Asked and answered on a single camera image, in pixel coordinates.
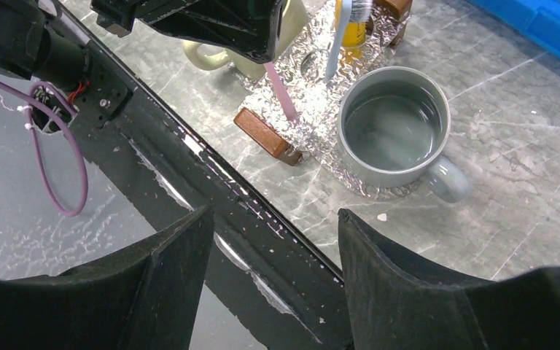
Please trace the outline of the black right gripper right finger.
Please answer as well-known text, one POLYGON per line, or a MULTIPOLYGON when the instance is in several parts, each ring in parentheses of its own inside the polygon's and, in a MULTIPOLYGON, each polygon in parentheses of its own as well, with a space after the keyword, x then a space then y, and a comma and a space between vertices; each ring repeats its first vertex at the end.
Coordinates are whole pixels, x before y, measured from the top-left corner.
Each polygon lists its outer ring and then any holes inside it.
POLYGON ((356 349, 560 349, 560 267, 501 281, 460 273, 338 212, 356 349))

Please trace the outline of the yellow toothpaste tube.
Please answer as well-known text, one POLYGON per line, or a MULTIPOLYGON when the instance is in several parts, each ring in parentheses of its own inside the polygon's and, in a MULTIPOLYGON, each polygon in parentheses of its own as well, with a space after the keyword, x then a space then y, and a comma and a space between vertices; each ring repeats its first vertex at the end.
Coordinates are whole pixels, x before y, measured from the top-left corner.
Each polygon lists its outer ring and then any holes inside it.
MULTIPOLYGON (((338 14, 340 1, 335 2, 335 16, 338 14)), ((366 23, 350 23, 347 26, 342 45, 343 48, 355 48, 361 46, 366 40, 366 23)))

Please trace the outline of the light blue toothbrush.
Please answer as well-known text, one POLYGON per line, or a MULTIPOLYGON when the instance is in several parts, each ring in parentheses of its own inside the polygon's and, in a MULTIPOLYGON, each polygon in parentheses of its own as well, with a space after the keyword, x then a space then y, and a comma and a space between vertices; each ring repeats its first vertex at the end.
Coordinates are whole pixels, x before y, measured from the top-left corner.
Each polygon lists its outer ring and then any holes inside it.
POLYGON ((325 83, 328 83, 335 76, 338 68, 338 56, 341 51, 341 45, 346 33, 347 26, 350 23, 366 23, 370 17, 373 8, 373 1, 368 0, 346 0, 340 1, 338 14, 335 16, 335 36, 330 48, 327 65, 325 70, 325 83))

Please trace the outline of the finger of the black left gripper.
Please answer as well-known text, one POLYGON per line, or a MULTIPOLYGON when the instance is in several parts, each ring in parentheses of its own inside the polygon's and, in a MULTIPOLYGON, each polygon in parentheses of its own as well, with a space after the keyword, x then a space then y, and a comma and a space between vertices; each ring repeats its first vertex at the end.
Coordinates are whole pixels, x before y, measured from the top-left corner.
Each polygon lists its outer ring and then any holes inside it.
POLYGON ((222 47, 239 47, 244 36, 266 38, 264 48, 275 46, 276 29, 284 1, 104 1, 92 0, 96 23, 124 37, 136 20, 164 36, 222 47))

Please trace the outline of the grey ceramic mug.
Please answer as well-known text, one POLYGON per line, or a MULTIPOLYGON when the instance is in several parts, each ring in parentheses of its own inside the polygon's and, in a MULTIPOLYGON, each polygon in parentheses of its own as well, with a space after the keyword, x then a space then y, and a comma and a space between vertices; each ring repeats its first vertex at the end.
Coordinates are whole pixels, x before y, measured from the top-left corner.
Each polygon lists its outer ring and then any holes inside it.
POLYGON ((341 163, 368 185, 393 188, 423 180, 447 203, 471 192, 464 172, 443 154, 451 133, 448 99, 417 69, 388 66, 360 77, 337 114, 341 163))

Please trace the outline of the cream ceramic mug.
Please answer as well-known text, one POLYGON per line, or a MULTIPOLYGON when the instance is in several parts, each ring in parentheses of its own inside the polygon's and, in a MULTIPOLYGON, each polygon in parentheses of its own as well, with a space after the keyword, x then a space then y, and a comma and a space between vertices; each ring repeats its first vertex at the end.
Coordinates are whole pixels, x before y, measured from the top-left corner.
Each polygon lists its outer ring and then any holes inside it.
POLYGON ((201 52, 204 43, 194 41, 184 41, 183 51, 188 61, 201 70, 213 71, 232 63, 247 78, 259 80, 266 73, 261 61, 268 58, 277 61, 308 22, 308 12, 302 1, 285 1, 279 15, 272 50, 263 47, 269 43, 266 38, 246 34, 239 47, 222 45, 222 50, 215 54, 201 52))

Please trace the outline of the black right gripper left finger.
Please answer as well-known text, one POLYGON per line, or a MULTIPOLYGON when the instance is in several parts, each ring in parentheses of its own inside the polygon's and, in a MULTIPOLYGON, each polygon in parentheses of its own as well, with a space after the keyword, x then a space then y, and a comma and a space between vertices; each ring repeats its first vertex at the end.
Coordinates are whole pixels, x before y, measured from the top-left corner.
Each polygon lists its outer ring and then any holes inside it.
POLYGON ((187 349, 213 241, 202 206, 60 275, 0 280, 0 349, 187 349))

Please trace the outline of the pink toothbrush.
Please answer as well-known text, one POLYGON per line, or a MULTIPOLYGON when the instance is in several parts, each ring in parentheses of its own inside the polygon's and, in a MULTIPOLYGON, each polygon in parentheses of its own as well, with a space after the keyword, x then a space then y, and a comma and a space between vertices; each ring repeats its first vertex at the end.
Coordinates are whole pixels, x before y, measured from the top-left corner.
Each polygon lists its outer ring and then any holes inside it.
POLYGON ((296 121, 299 118, 299 114, 295 108, 294 102, 289 96, 284 82, 282 81, 279 73, 276 70, 275 65, 273 64, 273 62, 267 62, 263 65, 272 83, 274 92, 277 99, 279 100, 286 119, 290 122, 296 121))

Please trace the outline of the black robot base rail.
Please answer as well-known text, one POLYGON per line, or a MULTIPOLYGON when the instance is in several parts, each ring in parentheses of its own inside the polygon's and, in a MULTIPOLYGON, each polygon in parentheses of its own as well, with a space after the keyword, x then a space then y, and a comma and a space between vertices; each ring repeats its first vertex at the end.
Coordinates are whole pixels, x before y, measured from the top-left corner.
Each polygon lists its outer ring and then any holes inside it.
POLYGON ((103 116, 99 93, 74 123, 85 157, 155 229, 208 205, 215 224, 192 349, 351 349, 340 269, 62 5, 56 24, 111 73, 92 86, 125 88, 103 116))

